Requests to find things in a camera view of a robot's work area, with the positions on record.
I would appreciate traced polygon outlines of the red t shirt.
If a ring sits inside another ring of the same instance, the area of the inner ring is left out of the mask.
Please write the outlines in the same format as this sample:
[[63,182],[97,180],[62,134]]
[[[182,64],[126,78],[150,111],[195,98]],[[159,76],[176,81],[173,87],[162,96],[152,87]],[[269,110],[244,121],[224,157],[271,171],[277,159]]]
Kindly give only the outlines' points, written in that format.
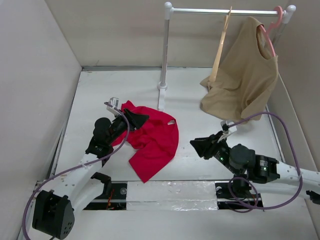
[[135,106],[131,101],[121,105],[121,110],[148,115],[143,126],[130,132],[127,142],[136,150],[129,164],[143,183],[149,181],[176,155],[179,129],[171,115],[147,106]]

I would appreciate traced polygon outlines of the beige plastic hanger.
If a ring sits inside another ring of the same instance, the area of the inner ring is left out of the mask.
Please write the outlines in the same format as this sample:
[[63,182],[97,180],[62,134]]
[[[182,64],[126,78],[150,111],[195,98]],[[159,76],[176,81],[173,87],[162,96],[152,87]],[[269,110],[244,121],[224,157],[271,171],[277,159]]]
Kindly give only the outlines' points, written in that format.
[[216,77],[217,77],[218,69],[219,69],[219,64],[220,64],[220,60],[221,60],[221,56],[222,56],[222,51],[223,51],[223,47],[224,47],[224,42],[225,42],[225,38],[226,38],[226,33],[227,33],[229,20],[230,20],[230,16],[231,16],[231,11],[232,11],[232,6],[230,7],[228,14],[224,18],[224,26],[223,26],[223,30],[221,33],[219,46],[218,46],[218,49],[216,52],[216,56],[215,56],[214,63],[212,66],[212,71],[211,71],[211,74],[209,77],[210,82],[216,81]]

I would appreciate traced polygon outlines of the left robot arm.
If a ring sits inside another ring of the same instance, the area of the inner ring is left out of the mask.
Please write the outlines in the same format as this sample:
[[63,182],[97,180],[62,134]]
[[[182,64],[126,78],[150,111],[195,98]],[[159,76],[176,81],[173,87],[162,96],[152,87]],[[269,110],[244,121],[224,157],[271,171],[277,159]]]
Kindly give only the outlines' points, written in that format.
[[96,198],[110,199],[110,208],[131,211],[214,211],[218,208],[213,181],[129,181],[113,183],[100,172],[115,149],[120,135],[140,130],[149,117],[126,109],[110,121],[100,118],[77,168],[55,175],[55,185],[35,199],[32,227],[63,240],[76,216]]

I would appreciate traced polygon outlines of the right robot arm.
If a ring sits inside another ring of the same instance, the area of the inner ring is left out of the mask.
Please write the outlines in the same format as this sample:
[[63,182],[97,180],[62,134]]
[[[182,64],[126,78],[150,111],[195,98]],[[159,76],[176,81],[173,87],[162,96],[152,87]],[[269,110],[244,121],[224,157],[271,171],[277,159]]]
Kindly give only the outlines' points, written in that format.
[[242,144],[229,147],[228,135],[223,131],[209,137],[196,138],[190,144],[198,156],[205,160],[215,158],[232,174],[233,178],[218,184],[216,196],[225,204],[243,206],[246,212],[262,210],[259,206],[261,192],[291,195],[278,205],[283,207],[297,197],[320,203],[320,173],[291,166],[275,158],[258,155]]

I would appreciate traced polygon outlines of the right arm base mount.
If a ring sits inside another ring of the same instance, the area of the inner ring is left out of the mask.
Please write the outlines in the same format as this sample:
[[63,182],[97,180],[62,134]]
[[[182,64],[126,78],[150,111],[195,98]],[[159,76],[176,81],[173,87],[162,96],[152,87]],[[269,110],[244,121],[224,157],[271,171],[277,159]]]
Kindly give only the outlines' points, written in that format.
[[[215,182],[215,193],[218,210],[231,210],[236,213],[248,213],[252,211],[236,201],[229,191],[227,181]],[[251,187],[249,186],[243,187],[240,191],[233,190],[233,193],[239,200],[248,205],[254,206],[257,203],[257,207],[263,207],[261,194],[259,193],[257,197],[256,194],[251,193]]]

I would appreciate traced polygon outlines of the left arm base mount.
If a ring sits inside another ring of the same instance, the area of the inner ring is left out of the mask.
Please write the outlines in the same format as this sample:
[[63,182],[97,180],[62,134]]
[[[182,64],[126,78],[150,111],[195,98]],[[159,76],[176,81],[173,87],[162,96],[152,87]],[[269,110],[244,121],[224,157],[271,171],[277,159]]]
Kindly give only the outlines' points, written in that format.
[[112,182],[101,195],[92,200],[84,210],[122,211],[127,209],[127,182]]

